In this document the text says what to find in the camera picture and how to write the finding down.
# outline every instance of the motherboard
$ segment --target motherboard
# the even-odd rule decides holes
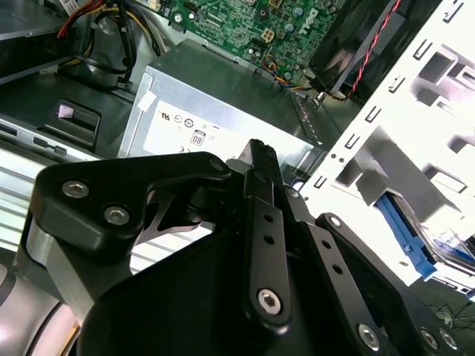
[[[263,62],[272,55],[274,73],[292,85],[303,85],[304,68],[345,1],[151,0],[148,6],[171,23],[264,70],[269,67]]]

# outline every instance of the blue plastic tab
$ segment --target blue plastic tab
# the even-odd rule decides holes
[[[414,236],[406,226],[404,220],[399,216],[392,202],[387,196],[382,196],[375,204],[383,214],[394,233],[402,251],[410,258],[414,268],[418,271],[424,280],[429,280],[437,269],[428,261],[422,248],[424,242],[419,236]]]

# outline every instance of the capacitor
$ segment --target capacitor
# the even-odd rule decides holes
[[[301,7],[296,7],[293,11],[295,17],[300,17],[304,14],[304,9]]]
[[[284,29],[285,29],[285,32],[287,32],[287,33],[294,32],[294,25],[293,24],[286,24]]]

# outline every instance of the yellow wire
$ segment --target yellow wire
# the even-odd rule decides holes
[[[111,9],[107,9],[107,10],[104,10],[105,8],[105,5],[101,6],[101,7],[98,7],[97,9],[95,10],[92,10],[91,12],[87,13],[88,15],[91,15],[93,13],[98,13],[99,11],[104,11],[105,13],[106,12],[119,12],[119,9],[116,8],[116,7],[112,7]],[[126,11],[127,15],[133,19],[139,26],[140,28],[142,29],[142,31],[145,33],[145,35],[147,35],[148,39],[151,41],[151,34],[150,32],[148,32],[148,30],[145,28],[145,26],[140,22],[140,20],[133,14],[131,13],[130,11]],[[84,52],[84,55],[85,56],[89,56],[89,51],[91,51],[91,48],[92,48],[92,42],[88,45],[88,47],[86,48],[86,51]],[[64,63],[63,65],[78,65],[79,63],[81,63],[81,61],[79,59],[73,59],[69,62],[66,62]]]
[[[89,13],[87,13],[87,14],[88,14],[88,15],[92,15],[93,13],[98,13],[99,11],[102,11],[103,9],[105,9],[105,5],[99,6],[97,9],[92,10],[91,12],[89,12]]]
[[[116,7],[113,7],[111,9],[104,10],[104,12],[105,13],[106,12],[119,12],[119,9],[116,8]],[[148,30],[145,28],[145,26],[142,24],[142,22],[140,22],[140,20],[133,13],[131,13],[130,11],[126,11],[126,13],[131,19],[133,19],[140,26],[142,31],[145,33],[145,35],[147,35],[148,39],[151,41],[151,34],[150,34],[150,32],[148,32]]]

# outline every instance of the black fan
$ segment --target black fan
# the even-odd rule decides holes
[[[348,94],[363,58],[378,33],[381,23],[397,0],[347,0],[322,44],[316,50],[310,68],[315,88],[341,90]],[[441,0],[403,0],[381,32],[358,85],[359,99],[367,97],[401,56],[410,40]]]

